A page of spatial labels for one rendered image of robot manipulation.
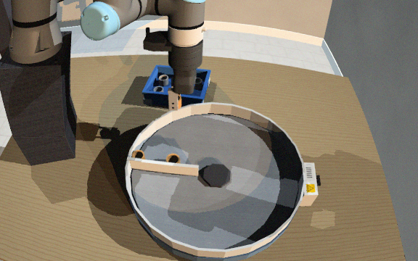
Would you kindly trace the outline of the blue open-top crate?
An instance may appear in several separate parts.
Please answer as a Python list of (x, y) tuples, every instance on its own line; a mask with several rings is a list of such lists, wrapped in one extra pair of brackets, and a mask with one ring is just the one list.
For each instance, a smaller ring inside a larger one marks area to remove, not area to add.
[[(202, 88), (195, 90), (192, 94), (181, 94), (181, 106), (188, 104), (199, 104), (204, 103), (205, 94), (210, 83), (210, 72), (211, 70), (197, 69), (197, 78), (202, 79)], [(159, 76), (168, 76), (168, 85), (162, 86), (163, 92), (154, 91), (154, 88), (159, 85)], [(156, 65), (152, 71), (142, 94), (144, 94), (144, 104), (156, 104), (162, 106), (168, 106), (168, 88), (171, 88), (171, 76), (173, 76), (173, 68), (166, 65)]]

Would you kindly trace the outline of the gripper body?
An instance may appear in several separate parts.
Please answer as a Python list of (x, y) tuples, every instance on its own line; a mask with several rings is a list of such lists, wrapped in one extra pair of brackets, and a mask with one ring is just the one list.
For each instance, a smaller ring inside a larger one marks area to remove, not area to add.
[(194, 92), (196, 68), (202, 64), (203, 31), (207, 30), (203, 26), (194, 30), (175, 30), (168, 26), (168, 31), (151, 33), (146, 28), (144, 49), (168, 51), (168, 64), (173, 68), (175, 94)]

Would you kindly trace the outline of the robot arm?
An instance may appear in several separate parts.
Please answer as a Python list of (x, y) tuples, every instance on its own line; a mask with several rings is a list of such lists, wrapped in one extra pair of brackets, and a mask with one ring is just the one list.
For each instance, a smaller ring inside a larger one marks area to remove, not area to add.
[[(11, 0), (9, 55), (13, 61), (37, 63), (61, 49), (57, 21), (57, 3), (61, 1)], [(86, 37), (100, 41), (145, 15), (168, 16), (169, 27), (192, 30), (204, 24), (205, 0), (93, 0), (81, 15), (81, 29)]]

